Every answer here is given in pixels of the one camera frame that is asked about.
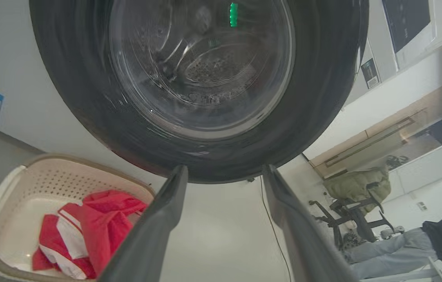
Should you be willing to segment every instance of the black cable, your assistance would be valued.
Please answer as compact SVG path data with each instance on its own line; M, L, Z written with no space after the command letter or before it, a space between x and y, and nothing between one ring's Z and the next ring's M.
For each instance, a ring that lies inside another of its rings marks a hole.
M268 220L270 221L270 225L273 230L273 235L275 235L275 241L277 241L277 245L280 250L280 254L282 255L282 258L284 259L285 266L287 267L287 273L289 274L289 282L292 282L291 278L291 271L289 270L289 264L287 263L287 259L285 258L284 251L282 251L282 247L280 246L279 240L277 238L277 233L275 232L275 227L273 226L273 221L270 217L270 213L268 212L268 208L266 207L266 204L264 203L264 196L263 196L263 176L261 175L259 178L259 181L261 183L261 200L263 201L264 210L266 211L266 216L268 216Z

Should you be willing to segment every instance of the wall outlet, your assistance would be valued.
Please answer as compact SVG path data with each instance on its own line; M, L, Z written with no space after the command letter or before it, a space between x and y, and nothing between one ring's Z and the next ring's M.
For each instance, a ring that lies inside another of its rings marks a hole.
M428 211L427 206L423 202L418 202L416 205L420 208L421 211Z

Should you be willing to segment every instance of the red clothing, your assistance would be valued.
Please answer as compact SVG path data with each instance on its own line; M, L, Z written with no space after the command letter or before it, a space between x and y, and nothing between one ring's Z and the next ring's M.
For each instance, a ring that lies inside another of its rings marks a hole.
M131 195L108 190L90 194L83 205L68 203L46 215L33 270L56 267L78 279L99 275L147 205Z

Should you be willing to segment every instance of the black chair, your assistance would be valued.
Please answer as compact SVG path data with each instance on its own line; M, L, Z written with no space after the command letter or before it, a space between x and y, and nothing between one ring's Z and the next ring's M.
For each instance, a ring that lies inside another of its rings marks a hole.
M327 223L327 226L332 227L334 232L334 244L336 247L341 249L343 246L343 237L341 236L341 232L339 231L339 225L346 223L347 221L353 220L357 223L357 234L363 239L366 239L369 242L376 241L376 237L373 234L372 229L382 225L388 225L391 230L393 230L393 226L388 222L388 220L384 217L384 209L375 197L371 194L371 189L378 186L378 182L369 183L366 185L366 189L370 195L369 198L360 201L353 201L351 199L338 199L329 206L331 210L336 212L340 218L335 219L332 215L317 201L309 201L310 205L317 205L320 210L324 213L325 216L315 217L317 220L321 220ZM382 219L367 222L364 217L364 213L360 210L361 207L365 207L370 204L375 204L381 210L379 212Z

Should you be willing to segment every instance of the jeans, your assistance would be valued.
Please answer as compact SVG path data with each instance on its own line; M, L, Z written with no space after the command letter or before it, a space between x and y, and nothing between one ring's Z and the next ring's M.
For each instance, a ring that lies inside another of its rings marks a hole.
M428 235L416 228L389 240L365 243L344 252L357 278L408 273L437 260Z

